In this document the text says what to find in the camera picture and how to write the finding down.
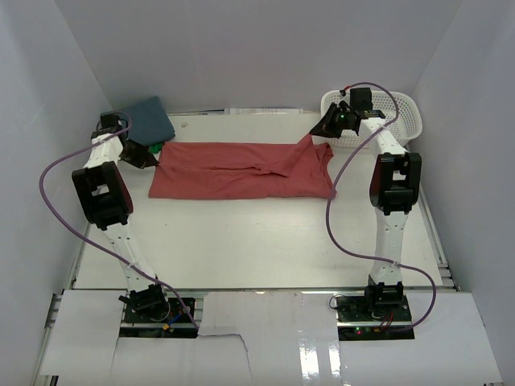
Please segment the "red t shirt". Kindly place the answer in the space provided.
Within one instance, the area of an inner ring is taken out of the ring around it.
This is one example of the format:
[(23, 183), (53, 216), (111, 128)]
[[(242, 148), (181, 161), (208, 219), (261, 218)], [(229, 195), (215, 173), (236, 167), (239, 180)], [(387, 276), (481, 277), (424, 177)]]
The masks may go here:
[(295, 144), (172, 142), (163, 146), (152, 199), (319, 198), (331, 195), (333, 150), (307, 134)]

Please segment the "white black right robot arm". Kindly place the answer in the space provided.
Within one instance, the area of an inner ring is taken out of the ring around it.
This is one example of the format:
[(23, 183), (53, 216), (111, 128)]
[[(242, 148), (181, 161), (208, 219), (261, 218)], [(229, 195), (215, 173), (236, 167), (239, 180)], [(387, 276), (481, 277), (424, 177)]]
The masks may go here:
[(408, 216), (418, 202), (422, 157), (409, 152), (389, 131), (399, 118), (393, 94), (386, 93), (394, 108), (393, 117), (388, 118), (373, 106), (372, 87), (370, 83), (360, 82), (340, 90), (340, 101), (329, 105), (310, 134), (338, 138), (350, 130), (375, 157), (369, 199), (376, 212), (376, 247), (361, 304), (369, 318), (380, 321), (392, 318), (394, 311), (402, 306), (403, 233)]

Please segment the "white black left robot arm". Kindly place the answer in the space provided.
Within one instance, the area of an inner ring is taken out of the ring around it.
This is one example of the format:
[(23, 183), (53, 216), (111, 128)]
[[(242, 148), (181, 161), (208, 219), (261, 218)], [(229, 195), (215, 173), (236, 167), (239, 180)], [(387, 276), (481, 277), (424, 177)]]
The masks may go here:
[(88, 161), (72, 172), (72, 182), (87, 221), (105, 235), (126, 278), (127, 295), (119, 300), (140, 317), (159, 322), (170, 313), (170, 301), (157, 275), (143, 256), (130, 228), (134, 205), (117, 167), (120, 161), (138, 169), (154, 167), (159, 161), (143, 146), (128, 138), (127, 119), (104, 113), (91, 135)]

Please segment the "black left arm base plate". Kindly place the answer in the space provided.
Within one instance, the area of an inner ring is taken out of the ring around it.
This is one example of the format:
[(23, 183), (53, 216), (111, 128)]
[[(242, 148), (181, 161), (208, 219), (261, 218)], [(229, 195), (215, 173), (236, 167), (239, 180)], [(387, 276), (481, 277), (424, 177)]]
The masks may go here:
[(168, 298), (169, 306), (157, 317), (137, 314), (124, 307), (119, 329), (121, 338), (195, 339), (197, 329), (192, 325), (176, 298)]

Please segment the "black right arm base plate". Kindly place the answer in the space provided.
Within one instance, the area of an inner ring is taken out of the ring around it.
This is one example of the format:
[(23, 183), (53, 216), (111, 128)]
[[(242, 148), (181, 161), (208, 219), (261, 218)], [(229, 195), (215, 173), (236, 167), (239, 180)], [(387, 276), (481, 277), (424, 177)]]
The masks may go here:
[(369, 310), (364, 296), (333, 295), (329, 308), (336, 312), (341, 342), (414, 340), (412, 316), (407, 297), (399, 306)]

